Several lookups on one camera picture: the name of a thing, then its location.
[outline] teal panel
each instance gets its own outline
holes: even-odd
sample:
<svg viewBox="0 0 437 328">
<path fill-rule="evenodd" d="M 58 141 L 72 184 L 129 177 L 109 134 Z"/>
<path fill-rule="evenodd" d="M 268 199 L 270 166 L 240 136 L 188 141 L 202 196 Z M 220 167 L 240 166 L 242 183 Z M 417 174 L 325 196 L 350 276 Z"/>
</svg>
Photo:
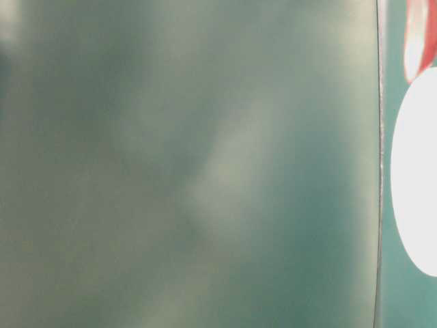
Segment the teal panel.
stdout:
<svg viewBox="0 0 437 328">
<path fill-rule="evenodd" d="M 375 1 L 5 3 L 2 328 L 372 326 Z"/>
<path fill-rule="evenodd" d="M 391 143 L 395 120 L 408 89 L 403 47 L 406 2 L 389 1 L 386 13 L 384 65 L 384 208 L 382 212 L 382 270 L 378 326 L 381 328 L 437 326 L 437 279 L 420 272 L 402 245 L 393 215 L 390 190 Z"/>
</svg>

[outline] white oval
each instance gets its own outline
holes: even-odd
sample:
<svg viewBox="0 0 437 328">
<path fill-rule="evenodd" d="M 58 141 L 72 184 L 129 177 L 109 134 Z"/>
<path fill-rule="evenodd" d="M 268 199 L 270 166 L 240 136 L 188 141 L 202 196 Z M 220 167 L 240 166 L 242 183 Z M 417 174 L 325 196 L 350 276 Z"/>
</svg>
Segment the white oval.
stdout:
<svg viewBox="0 0 437 328">
<path fill-rule="evenodd" d="M 407 254 L 437 277 L 437 68 L 408 89 L 391 151 L 391 195 Z"/>
</svg>

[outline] blurry green background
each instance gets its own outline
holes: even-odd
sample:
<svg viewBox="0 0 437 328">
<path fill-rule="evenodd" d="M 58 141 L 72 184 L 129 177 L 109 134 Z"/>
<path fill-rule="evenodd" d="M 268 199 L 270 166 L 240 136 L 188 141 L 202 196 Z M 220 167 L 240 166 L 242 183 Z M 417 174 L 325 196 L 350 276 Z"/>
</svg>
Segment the blurry green background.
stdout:
<svg viewBox="0 0 437 328">
<path fill-rule="evenodd" d="M 375 1 L 4 1 L 2 328 L 372 326 Z"/>
<path fill-rule="evenodd" d="M 397 112 L 408 89 L 404 78 L 406 1 L 387 2 L 384 13 L 384 195 L 382 212 L 382 266 L 378 327 L 437 326 L 437 279 L 415 267 L 402 245 L 393 214 L 390 190 L 391 142 Z"/>
</svg>

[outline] green wall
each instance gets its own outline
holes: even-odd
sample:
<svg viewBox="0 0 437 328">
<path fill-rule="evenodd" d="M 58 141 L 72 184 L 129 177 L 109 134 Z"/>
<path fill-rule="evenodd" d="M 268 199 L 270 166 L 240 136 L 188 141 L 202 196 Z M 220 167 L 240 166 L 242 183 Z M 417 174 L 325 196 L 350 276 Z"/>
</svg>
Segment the green wall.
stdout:
<svg viewBox="0 0 437 328">
<path fill-rule="evenodd" d="M 14 26 L 2 327 L 372 326 L 375 1 L 23 0 Z"/>
</svg>

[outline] green surface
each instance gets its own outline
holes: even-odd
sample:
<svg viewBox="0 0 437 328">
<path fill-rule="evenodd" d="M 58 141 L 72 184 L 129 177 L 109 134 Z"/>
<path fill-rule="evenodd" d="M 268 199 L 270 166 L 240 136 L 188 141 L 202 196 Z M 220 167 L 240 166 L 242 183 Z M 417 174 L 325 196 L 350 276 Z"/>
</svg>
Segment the green surface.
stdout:
<svg viewBox="0 0 437 328">
<path fill-rule="evenodd" d="M 375 1 L 23 0 L 2 328 L 370 328 Z"/>
<path fill-rule="evenodd" d="M 382 270 L 378 326 L 380 328 L 437 326 L 437 279 L 415 267 L 397 231 L 390 191 L 391 142 L 397 112 L 408 84 L 404 78 L 405 1 L 389 1 L 386 27 L 384 83 L 384 210 L 382 213 Z"/>
</svg>

